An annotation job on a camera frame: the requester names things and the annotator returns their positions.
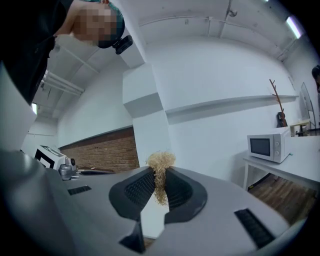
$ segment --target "ceiling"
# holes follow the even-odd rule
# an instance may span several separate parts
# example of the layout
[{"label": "ceiling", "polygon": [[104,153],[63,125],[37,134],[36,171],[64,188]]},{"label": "ceiling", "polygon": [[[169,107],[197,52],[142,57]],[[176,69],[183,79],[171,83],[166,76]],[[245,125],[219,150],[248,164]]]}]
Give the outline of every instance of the ceiling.
[{"label": "ceiling", "polygon": [[[296,41],[285,22],[289,13],[272,0],[118,1],[130,7],[147,44],[173,37],[218,37],[249,44],[284,61]],[[233,16],[229,15],[228,10],[232,11]],[[113,48],[99,49],[63,35],[56,40],[47,69],[85,89],[116,58],[121,57],[115,54]],[[34,102],[38,104],[39,115],[58,118],[77,98],[43,84]]]}]

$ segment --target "white table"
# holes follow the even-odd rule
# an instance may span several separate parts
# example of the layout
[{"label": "white table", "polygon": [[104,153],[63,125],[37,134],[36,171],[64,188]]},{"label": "white table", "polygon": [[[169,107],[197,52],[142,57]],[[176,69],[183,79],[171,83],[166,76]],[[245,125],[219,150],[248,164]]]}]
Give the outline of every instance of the white table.
[{"label": "white table", "polygon": [[291,153],[282,163],[247,154],[244,157],[243,189],[252,184],[253,169],[258,168],[304,187],[320,189],[320,136],[291,137]]}]

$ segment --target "microwave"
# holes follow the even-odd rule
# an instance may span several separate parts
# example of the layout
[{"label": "microwave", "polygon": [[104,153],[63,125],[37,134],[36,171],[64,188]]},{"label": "microwave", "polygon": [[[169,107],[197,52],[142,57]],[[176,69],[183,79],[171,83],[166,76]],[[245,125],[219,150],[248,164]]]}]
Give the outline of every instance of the microwave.
[{"label": "microwave", "polygon": [[249,155],[282,163],[290,154],[290,127],[275,128],[266,134],[248,135]]}]

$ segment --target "person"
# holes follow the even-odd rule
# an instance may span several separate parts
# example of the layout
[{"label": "person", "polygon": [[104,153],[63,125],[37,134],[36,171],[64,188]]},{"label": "person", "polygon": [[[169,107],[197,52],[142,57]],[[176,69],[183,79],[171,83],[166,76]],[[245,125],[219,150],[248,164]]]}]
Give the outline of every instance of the person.
[{"label": "person", "polygon": [[11,20],[2,20],[0,61],[29,105],[44,77],[57,36],[72,35],[90,45],[107,48],[121,38],[125,29],[120,10],[108,0],[3,4]]},{"label": "person", "polygon": [[316,65],[312,69],[312,76],[316,84],[316,90],[318,92],[318,106],[319,106],[319,111],[320,111],[320,65]]}]

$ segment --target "wooden floor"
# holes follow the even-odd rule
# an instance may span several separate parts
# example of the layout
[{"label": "wooden floor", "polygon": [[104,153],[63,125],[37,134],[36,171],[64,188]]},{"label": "wooden floor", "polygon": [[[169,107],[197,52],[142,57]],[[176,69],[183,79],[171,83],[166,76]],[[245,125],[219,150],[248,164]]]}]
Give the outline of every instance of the wooden floor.
[{"label": "wooden floor", "polygon": [[314,190],[273,174],[249,193],[275,209],[290,225],[306,218],[316,201]]}]

